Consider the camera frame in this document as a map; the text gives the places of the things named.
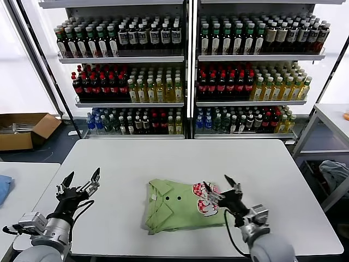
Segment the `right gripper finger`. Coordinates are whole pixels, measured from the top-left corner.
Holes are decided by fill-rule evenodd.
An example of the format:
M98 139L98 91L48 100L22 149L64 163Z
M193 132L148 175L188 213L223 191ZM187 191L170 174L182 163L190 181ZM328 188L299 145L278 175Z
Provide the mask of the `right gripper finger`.
M227 175L224 175L225 179L227 180L228 184L232 187L234 192L236 194L242 195L242 188L241 184L238 182L235 182L235 180Z
M220 200L223 199L223 196L217 192L212 191L210 186L207 183L205 183L205 181L203 181L203 184L206 190L207 199L210 202L219 202Z

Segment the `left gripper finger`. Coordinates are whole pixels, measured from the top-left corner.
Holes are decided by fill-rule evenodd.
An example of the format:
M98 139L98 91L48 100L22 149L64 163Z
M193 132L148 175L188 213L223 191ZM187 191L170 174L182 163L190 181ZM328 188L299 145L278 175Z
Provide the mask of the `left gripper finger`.
M93 195L100 186L100 168L97 168L93 173L91 179L80 187L80 192L86 193L87 195Z
M57 195L63 194L64 190L70 187L73 177L74 177L74 171L72 171L67 177L65 177L61 184L56 186Z

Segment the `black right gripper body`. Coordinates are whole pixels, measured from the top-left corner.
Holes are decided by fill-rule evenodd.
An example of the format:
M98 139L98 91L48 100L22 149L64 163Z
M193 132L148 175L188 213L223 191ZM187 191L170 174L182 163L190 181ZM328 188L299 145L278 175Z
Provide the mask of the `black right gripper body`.
M236 218L242 220L248 215L249 209L242 202L242 195L236 194L233 189L220 193L223 199L218 202L219 207L227 208Z

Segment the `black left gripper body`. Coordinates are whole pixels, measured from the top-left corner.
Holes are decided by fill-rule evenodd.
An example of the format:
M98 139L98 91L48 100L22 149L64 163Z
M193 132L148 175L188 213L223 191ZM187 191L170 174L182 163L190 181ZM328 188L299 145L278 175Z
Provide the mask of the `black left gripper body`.
M72 187L64 189L63 193L57 195L56 198L59 203L52 213L52 217L72 221L78 205L80 202L89 199L89 195L86 191L80 191L77 187Z

